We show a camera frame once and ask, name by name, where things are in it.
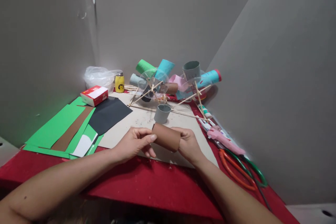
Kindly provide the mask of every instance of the red box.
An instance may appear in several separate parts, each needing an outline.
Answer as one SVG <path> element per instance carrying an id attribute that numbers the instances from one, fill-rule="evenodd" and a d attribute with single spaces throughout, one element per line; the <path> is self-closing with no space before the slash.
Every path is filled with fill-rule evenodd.
<path id="1" fill-rule="evenodd" d="M 97 106 L 109 96 L 109 90 L 106 87 L 94 86 L 80 94 L 82 101 L 92 107 Z"/>

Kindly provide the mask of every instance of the yellow bottle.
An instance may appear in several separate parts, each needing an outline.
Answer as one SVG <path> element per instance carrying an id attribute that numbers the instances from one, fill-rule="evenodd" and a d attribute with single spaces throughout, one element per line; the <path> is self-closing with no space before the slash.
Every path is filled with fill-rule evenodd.
<path id="1" fill-rule="evenodd" d="M 125 84 L 124 74 L 119 73 L 118 75 L 115 76 L 114 79 L 115 91 L 117 93 L 123 93 L 125 91 L 124 84 Z"/>

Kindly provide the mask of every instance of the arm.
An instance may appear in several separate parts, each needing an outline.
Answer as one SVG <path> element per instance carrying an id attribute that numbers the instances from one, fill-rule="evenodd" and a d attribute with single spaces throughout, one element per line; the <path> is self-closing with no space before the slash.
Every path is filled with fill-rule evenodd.
<path id="1" fill-rule="evenodd" d="M 181 132 L 179 152 L 199 172 L 229 223 L 281 223 L 204 156 L 190 129 L 173 129 Z"/>
<path id="2" fill-rule="evenodd" d="M 150 147 L 156 139 L 147 128 L 130 128 L 113 148 L 53 166 L 20 185 L 0 201 L 4 223 L 30 223 L 47 216 L 61 202 L 81 192 L 114 166 L 139 151 L 156 157 Z"/>

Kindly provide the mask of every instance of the plastic bag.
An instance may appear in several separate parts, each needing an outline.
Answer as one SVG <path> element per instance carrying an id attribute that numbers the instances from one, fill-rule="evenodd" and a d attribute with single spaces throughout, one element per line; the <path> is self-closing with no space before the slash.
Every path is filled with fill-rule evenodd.
<path id="1" fill-rule="evenodd" d="M 122 73 L 121 70 L 107 70 L 104 67 L 89 66 L 84 74 L 84 80 L 86 82 L 86 87 L 92 88 L 93 86 L 103 86 L 108 89 L 108 91 L 113 90 L 114 77 Z"/>

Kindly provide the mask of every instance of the table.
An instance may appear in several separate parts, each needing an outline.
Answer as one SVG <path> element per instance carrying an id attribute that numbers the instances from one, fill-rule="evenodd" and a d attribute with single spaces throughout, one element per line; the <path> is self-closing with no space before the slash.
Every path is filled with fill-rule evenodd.
<path id="1" fill-rule="evenodd" d="M 201 115 L 194 103 L 189 105 L 195 115 Z M 229 176 L 219 159 L 217 147 L 212 141 L 208 142 L 219 168 Z M 96 152 L 102 150 L 104 148 L 98 147 Z M 64 161 L 66 160 L 60 157 L 21 150 L 0 168 L 0 187 L 14 189 L 37 173 Z M 239 178 L 245 179 L 233 167 L 231 169 Z M 283 223 L 298 224 L 271 187 L 262 190 L 273 213 Z M 248 192 L 258 198 L 255 192 Z M 113 168 L 87 187 L 82 194 L 183 214 L 222 218 L 214 198 L 194 169 L 145 157 L 137 156 Z"/>

